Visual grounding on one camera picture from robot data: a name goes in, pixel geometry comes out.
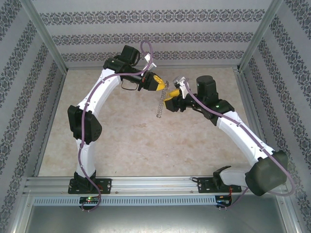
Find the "beige floor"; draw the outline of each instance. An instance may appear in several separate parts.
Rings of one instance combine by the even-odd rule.
[[[100,72],[68,72],[40,176],[73,175],[77,148],[69,129],[67,109],[86,96]],[[231,68],[158,68],[155,72],[168,81],[177,75],[188,77],[193,91],[197,77],[213,76],[220,98],[229,101],[247,122]],[[96,145],[98,176],[211,175],[225,165],[247,164],[231,139],[200,113],[192,109],[183,113],[163,109],[162,118],[157,118],[160,97],[161,92],[115,88],[99,117],[103,132]]]

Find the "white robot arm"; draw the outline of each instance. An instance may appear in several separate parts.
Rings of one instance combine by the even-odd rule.
[[[211,76],[197,78],[197,98],[205,107],[215,113],[202,108],[192,96],[190,96],[186,85],[185,77],[177,77],[174,85],[177,88],[168,94],[164,100],[166,108],[172,112],[185,111],[186,108],[200,112],[209,119],[215,126],[224,131],[240,148],[247,158],[249,166],[234,168],[225,166],[213,174],[214,184],[217,187],[222,185],[238,185],[249,187],[250,190],[261,196],[271,189],[286,182],[286,174],[268,158],[263,151],[274,157],[285,169],[287,168],[287,155],[283,151],[275,152],[273,148],[261,141],[241,120],[234,108],[225,100],[218,98],[216,83]]]
[[[70,130],[73,132],[73,136],[76,139],[78,150],[82,148],[79,154],[81,165],[78,164],[74,178],[86,188],[93,188],[93,186],[89,185],[89,182],[85,177],[95,179],[96,176],[94,160],[95,141],[99,138],[102,132],[102,127],[98,122],[97,117],[112,90],[122,81],[122,79],[136,83],[138,85],[138,91],[142,88],[149,91],[158,91],[165,87],[163,80],[150,71],[151,68],[156,67],[154,63],[151,62],[148,70],[143,73],[133,67],[137,64],[139,58],[140,53],[137,49],[130,46],[124,46],[121,55],[117,55],[114,58],[109,58],[105,61],[104,69],[89,94],[77,106],[71,105],[68,109]],[[146,54],[145,60],[149,63],[150,59],[150,54]],[[128,75],[122,75],[121,77],[116,75],[103,82],[104,78],[120,73],[127,73]],[[81,146],[82,114],[85,106],[85,141],[83,146]]]

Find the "patterned wallpaper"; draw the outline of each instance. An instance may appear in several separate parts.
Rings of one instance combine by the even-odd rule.
[[[307,0],[284,1],[244,71],[266,141],[289,157],[303,232],[311,232],[310,16]]]
[[[69,68],[101,67],[143,39],[158,65],[238,65],[270,2],[33,1]]]
[[[18,0],[0,0],[0,233],[33,176],[64,75]]]

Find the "purple cable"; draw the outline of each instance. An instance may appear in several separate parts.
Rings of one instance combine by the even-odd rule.
[[[95,209],[99,206],[99,204],[102,202],[102,196],[101,196],[101,191],[100,191],[99,187],[98,187],[98,186],[90,179],[90,177],[87,175],[86,171],[85,171],[84,168],[83,168],[82,162],[81,162],[81,151],[82,151],[82,148],[83,148],[84,142],[85,142],[85,126],[84,126],[84,120],[85,120],[85,116],[86,116],[86,109],[87,109],[87,107],[89,106],[89,103],[90,103],[90,101],[91,101],[91,98],[92,98],[92,96],[94,95],[96,89],[97,89],[101,84],[103,84],[107,79],[110,79],[110,78],[115,77],[115,76],[140,75],[140,74],[143,74],[144,72],[146,72],[146,71],[148,70],[149,66],[150,66],[151,63],[153,62],[153,54],[154,54],[154,52],[153,52],[151,43],[150,43],[149,41],[147,41],[147,40],[143,40],[143,41],[140,43],[140,48],[142,48],[142,45],[143,45],[144,43],[147,43],[147,44],[149,45],[149,49],[150,49],[150,61],[149,61],[148,65],[147,65],[147,67],[146,67],[144,70],[142,70],[142,71],[140,71],[140,72],[138,72],[138,73],[111,74],[111,75],[108,75],[107,77],[103,78],[103,80],[101,80],[101,81],[94,87],[94,89],[91,91],[91,93],[89,94],[89,96],[88,96],[88,98],[87,98],[87,100],[86,100],[86,103],[85,103],[85,105],[84,105],[84,109],[83,109],[83,112],[82,112],[82,128],[81,128],[81,130],[82,130],[82,137],[81,137],[81,144],[80,144],[80,148],[79,148],[79,152],[78,152],[78,161],[79,161],[79,166],[80,166],[80,168],[81,168],[83,174],[85,175],[85,177],[87,178],[87,180],[97,189],[98,194],[99,194],[99,200],[98,200],[97,204],[96,204],[92,209],[88,210],[88,212],[91,212],[91,211],[95,210]],[[82,203],[82,205],[81,205],[82,211],[85,210],[85,209],[83,208],[84,204],[85,204],[85,202]]]
[[[287,197],[287,196],[290,196],[291,194],[293,194],[295,192],[295,189],[296,189],[296,185],[294,183],[294,180],[292,179],[290,173],[273,157],[269,154],[269,152],[261,145],[260,142],[257,141],[257,139],[243,126],[241,125],[239,122],[237,122],[235,119],[232,119],[228,116],[225,116],[223,114],[220,114],[220,113],[217,113],[209,108],[207,108],[203,103],[201,103],[197,97],[194,96],[194,94],[190,91],[190,88],[188,86],[188,79],[185,80],[185,87],[186,87],[186,90],[189,92],[190,96],[202,107],[204,108],[206,111],[212,113],[212,114],[215,114],[219,117],[223,117],[225,119],[228,119],[230,120],[231,122],[237,124],[238,126],[240,126],[246,133],[247,135],[257,144],[257,146],[284,172],[284,174],[288,177],[288,179],[290,180],[290,183],[291,183],[291,186],[292,186],[292,189],[289,193],[276,193],[276,192],[268,192],[270,194],[274,194],[274,195],[277,195],[277,196],[281,196],[281,197]]]
[[[230,206],[227,207],[227,209],[232,208],[232,206],[234,206],[236,203],[240,202],[242,197],[244,196],[244,194],[247,192],[248,188],[244,189],[244,191],[242,192],[242,194],[238,197],[238,199],[236,199],[236,201],[234,203],[232,203]]]

